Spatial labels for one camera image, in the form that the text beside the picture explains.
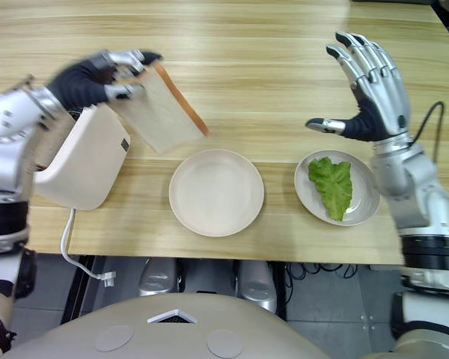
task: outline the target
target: wood grain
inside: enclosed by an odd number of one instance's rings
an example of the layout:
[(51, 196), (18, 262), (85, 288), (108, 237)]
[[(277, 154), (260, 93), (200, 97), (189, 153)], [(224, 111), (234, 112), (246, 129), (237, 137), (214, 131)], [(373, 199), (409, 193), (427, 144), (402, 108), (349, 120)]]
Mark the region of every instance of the wood grain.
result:
[[(322, 149), (368, 162), (369, 144), (305, 130), (311, 117), (357, 111), (346, 79), (325, 51), (334, 32), (378, 41), (398, 63), (412, 102), (414, 132), (436, 100), (448, 105), (439, 178), (449, 191), (449, 34), (423, 5), (347, 0), (19, 0), (0, 1), (0, 91), (33, 73), (46, 83), (57, 70), (99, 49), (145, 48), (165, 68), (210, 129), (202, 141), (158, 157), (131, 129), (132, 146), (107, 201), (78, 212), (70, 252), (401, 263), (386, 203), (365, 224), (321, 222), (293, 187), (298, 161)], [(432, 150), (434, 122), (422, 141)], [(225, 148), (252, 160), (265, 205), (246, 230), (223, 239), (195, 235), (174, 218), (168, 184), (199, 150)], [(67, 210), (35, 196), (30, 246), (56, 253)]]

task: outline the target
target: gray floor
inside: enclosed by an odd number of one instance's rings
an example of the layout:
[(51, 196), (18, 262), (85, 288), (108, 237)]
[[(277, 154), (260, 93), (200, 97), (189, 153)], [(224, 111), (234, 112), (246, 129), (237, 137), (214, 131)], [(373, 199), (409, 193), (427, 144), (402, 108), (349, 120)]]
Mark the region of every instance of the gray floor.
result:
[[(136, 297), (145, 261), (136, 257), (99, 258), (95, 269), (116, 270), (116, 285), (104, 288), (93, 280), (82, 314)], [(189, 268), (194, 279), (187, 281), (187, 292), (233, 292), (231, 261), (193, 260)], [(59, 256), (39, 256), (36, 289), (16, 303), (13, 313), (12, 329), (19, 334), (14, 346), (59, 325), (73, 274), (74, 268)], [(332, 358), (355, 359), (371, 351), (386, 352), (394, 344), (388, 325), (391, 296), (400, 290), (397, 270), (372, 271), (359, 266), (358, 274), (347, 280), (335, 273), (308, 275), (294, 281), (288, 322)]]

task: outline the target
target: beige plate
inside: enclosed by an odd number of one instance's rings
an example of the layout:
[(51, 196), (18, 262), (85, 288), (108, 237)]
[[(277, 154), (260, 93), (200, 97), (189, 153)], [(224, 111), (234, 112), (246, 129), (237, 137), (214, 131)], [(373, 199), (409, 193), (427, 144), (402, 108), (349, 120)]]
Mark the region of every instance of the beige plate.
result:
[[(316, 190), (314, 182), (308, 179), (308, 166), (313, 159), (329, 157), (332, 163), (351, 162), (352, 199), (342, 221), (328, 217), (321, 201), (321, 194)], [(323, 221), (338, 226), (354, 226), (371, 218), (379, 207), (381, 196), (374, 187), (374, 177), (360, 159), (348, 153), (334, 150), (314, 152), (300, 161), (294, 173), (294, 187), (302, 204)]]
[(209, 237), (246, 228), (263, 206), (264, 185), (256, 167), (228, 150), (188, 157), (171, 178), (170, 204), (183, 226)]

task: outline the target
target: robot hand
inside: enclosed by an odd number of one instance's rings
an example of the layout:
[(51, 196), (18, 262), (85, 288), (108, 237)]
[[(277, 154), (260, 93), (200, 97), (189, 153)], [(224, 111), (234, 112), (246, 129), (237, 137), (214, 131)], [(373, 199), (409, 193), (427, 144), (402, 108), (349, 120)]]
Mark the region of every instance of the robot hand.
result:
[(66, 110), (83, 108), (113, 99), (129, 99), (139, 84), (112, 85), (114, 80), (138, 76), (162, 56), (137, 49), (99, 52), (61, 71), (46, 88)]
[(381, 141), (408, 131), (410, 105), (399, 70), (378, 44), (359, 34), (337, 32), (339, 46), (327, 45), (349, 79), (360, 112), (350, 120), (313, 118), (310, 129), (360, 141)]

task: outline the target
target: green lettuce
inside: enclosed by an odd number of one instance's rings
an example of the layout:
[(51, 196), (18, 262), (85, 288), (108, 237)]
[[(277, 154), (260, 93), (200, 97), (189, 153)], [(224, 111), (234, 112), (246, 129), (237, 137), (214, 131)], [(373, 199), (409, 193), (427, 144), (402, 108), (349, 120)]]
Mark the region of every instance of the green lettuce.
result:
[(342, 221), (344, 213), (351, 204), (351, 162), (341, 162), (334, 165), (329, 157), (314, 159), (308, 167), (308, 178), (316, 185), (321, 194), (328, 216), (336, 221)]

